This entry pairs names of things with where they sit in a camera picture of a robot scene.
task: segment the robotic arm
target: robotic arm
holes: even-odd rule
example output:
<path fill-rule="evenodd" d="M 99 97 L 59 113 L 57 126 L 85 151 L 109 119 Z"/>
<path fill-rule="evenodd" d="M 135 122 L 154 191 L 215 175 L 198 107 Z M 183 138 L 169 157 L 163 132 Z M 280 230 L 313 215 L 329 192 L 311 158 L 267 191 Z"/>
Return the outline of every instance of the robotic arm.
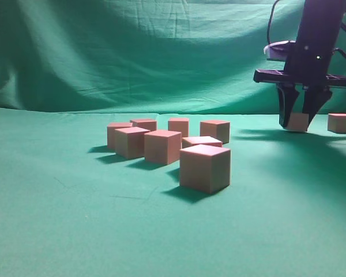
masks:
<path fill-rule="evenodd" d="M 303 113 L 309 115 L 309 124 L 332 97 L 330 87 L 346 88 L 345 76 L 328 74 L 345 13 L 346 0 L 305 0 L 296 41 L 271 43 L 264 48 L 269 60 L 285 61 L 284 70 L 257 69 L 254 74 L 257 83 L 276 84 L 283 128 L 287 128 L 299 96 L 296 85 L 306 90 Z"/>

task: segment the wooden block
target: wooden block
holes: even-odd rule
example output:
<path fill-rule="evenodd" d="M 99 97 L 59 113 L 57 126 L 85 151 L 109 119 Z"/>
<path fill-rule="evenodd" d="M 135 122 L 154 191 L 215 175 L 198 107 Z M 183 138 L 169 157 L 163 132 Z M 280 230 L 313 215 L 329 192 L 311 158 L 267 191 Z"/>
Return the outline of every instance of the wooden block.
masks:
<path fill-rule="evenodd" d="M 112 122 L 107 126 L 107 146 L 110 149 L 115 147 L 115 129 L 130 128 L 130 122 Z"/>
<path fill-rule="evenodd" d="M 150 131 L 155 131 L 157 129 L 157 122 L 154 119 L 139 118 L 139 119 L 132 119 L 130 120 L 130 122 L 132 122 L 133 127 L 140 127 Z"/>
<path fill-rule="evenodd" d="M 213 137 L 184 137 L 182 139 L 182 148 L 187 148 L 195 146 L 198 144 L 211 145 L 216 147 L 222 147 L 223 143 L 220 140 L 217 140 Z"/>
<path fill-rule="evenodd" d="M 182 137 L 189 136 L 189 119 L 188 118 L 170 118 L 168 120 L 168 130 L 181 132 Z"/>
<path fill-rule="evenodd" d="M 346 134 L 346 114 L 328 114 L 328 131 Z"/>
<path fill-rule="evenodd" d="M 286 130 L 293 132 L 307 132 L 309 127 L 309 115 L 303 113 L 291 113 Z"/>
<path fill-rule="evenodd" d="M 195 145 L 180 151 L 179 185 L 215 193 L 231 182 L 231 150 Z"/>
<path fill-rule="evenodd" d="M 206 120 L 200 122 L 200 136 L 213 137 L 223 144 L 230 141 L 230 122 L 223 120 Z"/>
<path fill-rule="evenodd" d="M 144 156 L 144 135 L 150 130 L 130 127 L 115 129 L 115 153 L 126 159 Z"/>
<path fill-rule="evenodd" d="M 181 132 L 157 130 L 145 134 L 145 160 L 152 163 L 171 164 L 179 160 Z"/>

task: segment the block top face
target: block top face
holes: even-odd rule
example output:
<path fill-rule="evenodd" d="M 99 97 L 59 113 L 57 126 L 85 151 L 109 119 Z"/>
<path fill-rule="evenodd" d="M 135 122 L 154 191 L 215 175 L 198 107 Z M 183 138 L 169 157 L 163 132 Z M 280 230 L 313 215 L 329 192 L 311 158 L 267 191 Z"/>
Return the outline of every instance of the block top face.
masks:
<path fill-rule="evenodd" d="M 229 148 L 216 147 L 211 145 L 199 144 L 181 149 L 181 152 L 194 153 L 205 156 L 215 156 L 230 151 Z"/>
<path fill-rule="evenodd" d="M 157 137 L 171 137 L 180 134 L 180 132 L 167 131 L 167 130 L 156 130 L 149 133 L 146 133 L 146 136 L 157 136 Z"/>
<path fill-rule="evenodd" d="M 202 137 L 184 137 L 185 141 L 190 143 L 221 143 L 220 140 L 217 140 L 213 137 L 202 136 Z"/>
<path fill-rule="evenodd" d="M 115 131 L 116 132 L 121 132 L 121 133 L 126 133 L 126 134 L 150 132 L 150 130 L 147 130 L 147 129 L 144 129 L 144 128 L 140 128 L 140 127 L 122 128 L 122 129 L 116 129 Z"/>
<path fill-rule="evenodd" d="M 132 123 L 131 122 L 112 122 L 108 125 L 108 127 L 112 127 L 112 128 L 128 128 L 128 127 L 132 127 Z"/>
<path fill-rule="evenodd" d="M 229 121 L 224 121 L 224 120 L 204 120 L 202 121 L 203 123 L 210 123 L 210 124 L 225 124 L 225 123 L 229 123 Z"/>
<path fill-rule="evenodd" d="M 155 119 L 151 119 L 151 118 L 139 118 L 139 119 L 131 119 L 131 122 L 136 122 L 136 123 L 140 123 L 140 122 L 154 122 L 156 121 Z"/>
<path fill-rule="evenodd" d="M 346 117 L 346 114 L 329 114 L 333 117 Z"/>
<path fill-rule="evenodd" d="M 170 118 L 169 121 L 188 121 L 188 118 L 178 118 L 178 117 L 173 117 Z"/>

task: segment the green table surface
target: green table surface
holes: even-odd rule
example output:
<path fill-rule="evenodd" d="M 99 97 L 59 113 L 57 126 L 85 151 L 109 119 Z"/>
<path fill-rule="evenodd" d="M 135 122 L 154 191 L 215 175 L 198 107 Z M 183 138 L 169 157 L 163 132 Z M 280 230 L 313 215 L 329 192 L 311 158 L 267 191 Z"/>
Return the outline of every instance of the green table surface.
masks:
<path fill-rule="evenodd" d="M 231 121 L 231 186 L 179 187 L 179 162 L 125 160 L 106 126 Z M 318 115 L 66 114 L 0 108 L 0 277 L 346 276 L 346 135 Z"/>

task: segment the green fabric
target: green fabric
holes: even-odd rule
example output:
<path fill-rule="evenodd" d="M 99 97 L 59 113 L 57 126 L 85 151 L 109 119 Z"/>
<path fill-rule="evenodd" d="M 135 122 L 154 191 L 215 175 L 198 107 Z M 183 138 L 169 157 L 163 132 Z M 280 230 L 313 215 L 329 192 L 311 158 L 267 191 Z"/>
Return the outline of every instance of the green fabric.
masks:
<path fill-rule="evenodd" d="M 273 1 L 0 0 L 0 107 L 276 114 L 274 85 L 253 81 L 283 67 L 262 52 Z M 295 39 L 302 7 L 277 5 L 273 42 Z M 330 72 L 346 75 L 339 54 Z M 346 111 L 335 91 L 322 113 Z"/>
<path fill-rule="evenodd" d="M 276 115 L 231 121 L 231 186 L 179 187 L 179 162 L 107 151 L 111 121 L 175 114 L 0 109 L 0 277 L 346 277 L 346 135 L 318 115 L 288 133 Z"/>

